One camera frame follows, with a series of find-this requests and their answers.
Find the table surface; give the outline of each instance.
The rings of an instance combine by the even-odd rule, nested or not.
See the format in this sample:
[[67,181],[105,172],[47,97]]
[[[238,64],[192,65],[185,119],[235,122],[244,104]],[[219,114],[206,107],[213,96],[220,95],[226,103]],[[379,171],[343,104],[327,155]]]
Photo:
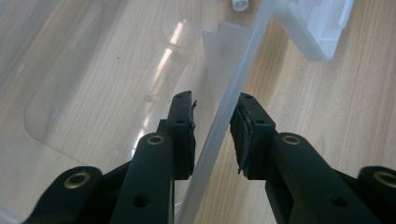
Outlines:
[[[352,176],[369,165],[396,169],[395,22],[395,1],[355,1],[334,58],[310,63],[271,21],[244,91],[331,167]],[[227,134],[195,223],[276,223],[264,181],[237,170]]]
[[[0,3],[0,210],[22,216],[28,216],[41,192],[62,171],[89,164],[105,173],[132,158],[135,139],[131,136],[141,136],[145,130],[125,135],[135,125],[128,113],[142,120],[146,115],[138,112],[142,107],[129,103],[130,95],[150,104],[156,100],[150,96],[170,96],[173,92],[167,90],[188,88],[163,78],[146,87],[149,81],[130,76],[134,70],[155,78],[181,72],[181,77],[170,78],[202,81],[205,88],[196,91],[208,97],[207,78],[198,78],[206,77],[202,39],[190,35],[200,36],[201,29],[215,31],[219,21],[250,25],[260,3],[250,1],[246,12],[237,13],[229,0],[160,4],[120,0],[122,14],[116,14],[112,20],[118,23],[110,26],[106,17],[115,15],[114,8],[108,4],[102,13],[104,1],[97,5],[88,0],[44,2]],[[96,23],[98,13],[104,19]],[[86,23],[78,23],[81,18]],[[141,21],[148,25],[139,25]],[[201,27],[194,27],[198,32],[183,33],[183,38],[192,38],[195,46],[177,42],[175,35],[178,26],[191,21]],[[271,19],[244,92],[261,103],[279,132],[305,137],[331,167],[352,176],[369,165],[396,169],[395,22],[396,1],[355,1],[334,58],[311,63]],[[97,27],[107,29],[107,34],[97,36]],[[90,35],[79,29],[88,29]],[[96,47],[90,47],[94,37]],[[161,42],[163,37],[171,45]],[[186,52],[196,55],[186,56]],[[74,58],[76,53],[82,56]],[[178,67],[177,60],[187,60],[188,66]],[[82,64],[88,64],[88,70]],[[85,71],[82,78],[68,79],[67,74],[78,69]],[[64,98],[58,99],[63,89],[52,82],[69,83]],[[54,99],[71,106],[54,110]],[[51,124],[43,114],[51,119],[64,115],[64,119]],[[205,121],[205,114],[196,119]],[[198,134],[205,136],[209,125],[207,121],[200,129],[197,124]],[[131,145],[117,145],[125,139]],[[108,147],[120,149],[96,150]],[[227,133],[195,223],[275,223],[265,182],[248,181],[237,171],[233,140]]]

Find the white plastic part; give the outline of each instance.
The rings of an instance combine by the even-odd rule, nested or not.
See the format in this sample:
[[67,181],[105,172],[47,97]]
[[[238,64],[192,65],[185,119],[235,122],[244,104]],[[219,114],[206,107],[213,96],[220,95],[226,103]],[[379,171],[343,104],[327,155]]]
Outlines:
[[263,0],[250,28],[221,23],[218,33],[203,32],[213,99],[219,109],[183,200],[177,223],[193,223],[219,155],[233,110],[267,24],[276,16],[310,61],[332,58],[353,0]]
[[274,16],[309,61],[329,61],[353,0],[279,0]]
[[233,10],[245,11],[248,8],[248,0],[232,0]]

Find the screw hole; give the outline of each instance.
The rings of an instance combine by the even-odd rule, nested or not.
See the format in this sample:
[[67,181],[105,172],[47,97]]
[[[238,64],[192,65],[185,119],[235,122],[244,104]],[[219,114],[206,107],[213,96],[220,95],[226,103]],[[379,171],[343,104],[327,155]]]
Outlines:
[[151,136],[148,139],[148,143],[150,145],[159,145],[159,144],[163,143],[164,141],[165,141],[165,139],[162,136],[159,136],[159,135]]
[[374,173],[374,177],[376,180],[381,182],[382,184],[396,189],[396,176],[384,171],[377,171]]
[[134,198],[134,206],[138,208],[147,207],[151,203],[151,199],[146,194],[139,194]]
[[291,136],[291,135],[286,135],[282,137],[282,140],[290,145],[299,145],[301,143],[301,140],[297,137]]
[[64,181],[64,187],[67,189],[77,189],[81,186],[84,186],[90,180],[91,175],[86,171],[81,171],[70,175]]

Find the plastic container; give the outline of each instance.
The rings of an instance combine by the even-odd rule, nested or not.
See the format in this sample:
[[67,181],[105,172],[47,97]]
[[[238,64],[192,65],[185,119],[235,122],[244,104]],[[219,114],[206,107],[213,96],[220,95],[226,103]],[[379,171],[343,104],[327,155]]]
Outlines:
[[[336,42],[321,40],[338,41],[352,1],[308,2],[250,1],[244,15],[209,0],[0,2],[0,222],[22,222],[64,170],[130,160],[172,96],[190,90],[199,160],[191,182],[177,182],[176,210],[192,223],[271,16],[309,59],[332,57]],[[310,15],[328,2],[330,28],[313,34]],[[240,24],[201,37],[228,19]]]

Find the wood grain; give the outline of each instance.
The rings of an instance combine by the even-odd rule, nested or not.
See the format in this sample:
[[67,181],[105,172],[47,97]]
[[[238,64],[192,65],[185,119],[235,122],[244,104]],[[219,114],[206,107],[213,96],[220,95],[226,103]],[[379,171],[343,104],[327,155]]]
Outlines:
[[[304,136],[352,176],[368,165],[396,169],[396,2],[355,1],[330,62],[310,63],[271,21],[245,85],[279,132]],[[195,223],[276,223],[263,181],[237,175],[224,140]]]
[[[201,31],[249,26],[260,1],[0,3],[0,211],[27,217],[62,171],[128,161],[175,92],[198,100],[198,152],[215,105]],[[334,59],[310,63],[272,20],[245,86],[334,168],[396,169],[396,3],[355,1]],[[188,182],[177,183],[177,199]],[[263,181],[237,175],[227,135],[195,223],[275,223]]]

